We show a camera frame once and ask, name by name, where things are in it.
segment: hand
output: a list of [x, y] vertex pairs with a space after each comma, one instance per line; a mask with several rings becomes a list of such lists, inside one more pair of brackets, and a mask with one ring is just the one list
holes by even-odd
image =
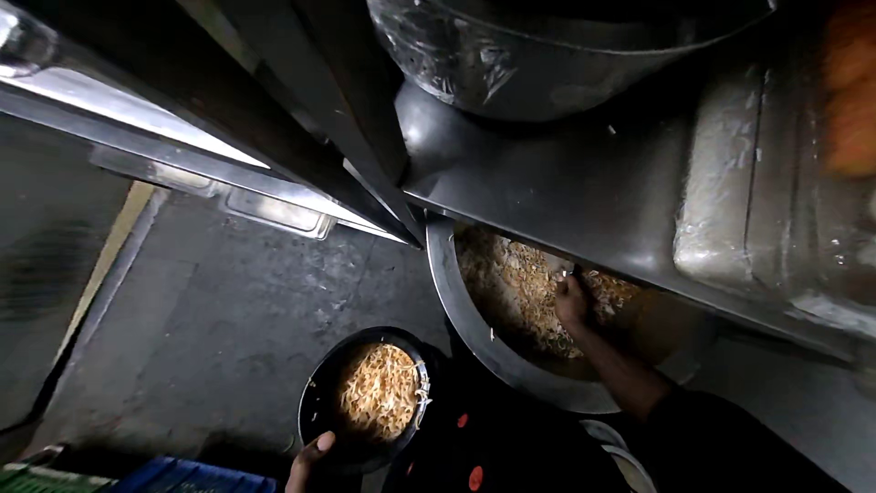
[[307, 444], [295, 456], [292, 463], [292, 471], [289, 473], [289, 482], [286, 483], [286, 493], [304, 493], [307, 478], [310, 476], [310, 468], [329, 452], [335, 444], [335, 434], [325, 432]]
[[572, 274], [556, 284], [554, 312], [560, 319], [562, 328], [573, 338], [576, 332], [586, 328], [584, 320], [587, 318], [587, 297]]

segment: black bowl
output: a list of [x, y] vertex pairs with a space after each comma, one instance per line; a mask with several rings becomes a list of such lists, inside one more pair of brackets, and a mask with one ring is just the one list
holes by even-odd
[[[375, 343], [392, 344], [407, 353], [417, 365], [420, 388], [423, 382], [433, 385], [436, 361], [431, 347], [423, 344], [410, 332], [395, 327], [372, 327], [350, 335], [339, 342], [322, 358], [301, 394], [298, 406], [298, 433], [303, 444], [310, 443], [320, 434], [338, 433], [343, 422], [337, 409], [337, 391], [341, 372], [361, 347]], [[372, 443], [365, 439], [345, 440], [338, 436], [331, 452], [320, 461], [320, 468], [339, 475], [360, 475], [374, 472], [389, 464], [418, 432], [415, 422], [424, 426], [427, 403], [420, 402], [405, 430], [393, 441]]]

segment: fried noodle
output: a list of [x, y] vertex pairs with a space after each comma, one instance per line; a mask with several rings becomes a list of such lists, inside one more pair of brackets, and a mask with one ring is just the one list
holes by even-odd
[[348, 431], [374, 441], [396, 439], [417, 408], [417, 365], [391, 344], [364, 347], [341, 378], [339, 405]]

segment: metal shelf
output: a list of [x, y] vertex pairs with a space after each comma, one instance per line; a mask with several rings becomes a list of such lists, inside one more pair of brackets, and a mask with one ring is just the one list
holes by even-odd
[[851, 361], [847, 334], [694, 281], [675, 267], [676, 215], [705, 83], [697, 74], [709, 72], [703, 64], [710, 56], [546, 125], [473, 117], [408, 83], [396, 98], [411, 155], [402, 189], [431, 211], [651, 283]]

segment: blue crate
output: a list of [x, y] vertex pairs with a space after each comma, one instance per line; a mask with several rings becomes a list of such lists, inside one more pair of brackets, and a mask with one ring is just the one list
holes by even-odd
[[195, 461], [158, 457], [115, 484], [109, 493], [273, 493], [269, 477]]

